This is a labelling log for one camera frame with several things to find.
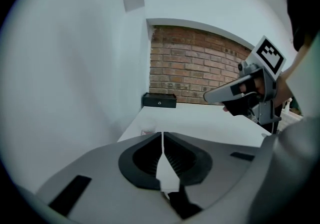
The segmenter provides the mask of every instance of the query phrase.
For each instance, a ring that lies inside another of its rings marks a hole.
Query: white wall
[[[266,35],[291,64],[296,51],[290,35],[263,0],[145,0],[151,24],[168,23],[206,29],[247,47]]]
[[[1,154],[35,192],[95,147],[116,142],[148,89],[144,8],[123,0],[19,0],[1,42]]]

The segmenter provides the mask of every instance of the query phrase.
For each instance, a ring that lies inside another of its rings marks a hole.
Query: small white object
[[[289,113],[289,111],[290,111],[290,103],[291,102],[292,102],[291,98],[286,102],[286,106],[285,106],[285,109],[284,109],[285,113]]]
[[[160,181],[160,189],[162,192],[178,192],[180,179],[171,167],[165,156],[164,134],[162,133],[162,155],[159,159],[155,177]]]
[[[152,134],[156,132],[157,123],[151,117],[146,117],[141,120],[140,124],[141,135]]]
[[[164,192],[164,195],[165,195],[166,198],[168,198],[170,200],[170,197],[169,197],[167,192]]]

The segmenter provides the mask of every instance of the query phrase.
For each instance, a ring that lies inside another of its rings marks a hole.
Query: hand
[[[259,77],[259,78],[255,78],[254,79],[254,84],[255,84],[255,88],[257,90],[257,92],[261,95],[264,95],[265,93],[265,81],[263,78]],[[245,84],[241,84],[239,86],[241,93],[245,93],[247,91],[246,85]],[[223,107],[225,112],[228,112],[228,109],[226,107]]]

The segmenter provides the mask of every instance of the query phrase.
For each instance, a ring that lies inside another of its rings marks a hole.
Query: black opening
[[[134,164],[145,173],[156,177],[157,166],[162,154],[161,141],[152,140],[133,154]]]
[[[168,193],[168,196],[172,208],[183,220],[202,211],[202,208],[189,201],[185,187],[182,185],[180,185],[179,192]]]
[[[91,178],[77,175],[60,194],[49,204],[49,207],[67,216],[72,210],[81,194],[89,185]]]
[[[169,138],[165,139],[164,146],[165,156],[178,177],[195,165],[196,155],[186,147]]]
[[[230,154],[230,156],[235,157],[235,158],[240,158],[243,160],[247,160],[250,162],[255,158],[254,155],[249,155],[249,154],[241,153],[241,152],[233,152]]]

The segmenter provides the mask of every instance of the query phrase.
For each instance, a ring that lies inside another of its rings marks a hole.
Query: person
[[[314,2],[315,0],[287,0],[287,13],[293,32],[293,46],[297,54],[292,65],[277,79],[277,94],[274,99],[275,114],[277,116],[281,114],[282,103],[293,97],[292,92],[286,84],[286,80],[302,61],[320,29],[319,10],[313,4]],[[264,79],[261,77],[255,78],[254,83],[257,92],[264,95]],[[247,91],[246,85],[240,85],[240,91],[245,93]],[[276,133],[278,122],[275,125],[266,124],[262,127],[271,133]]]

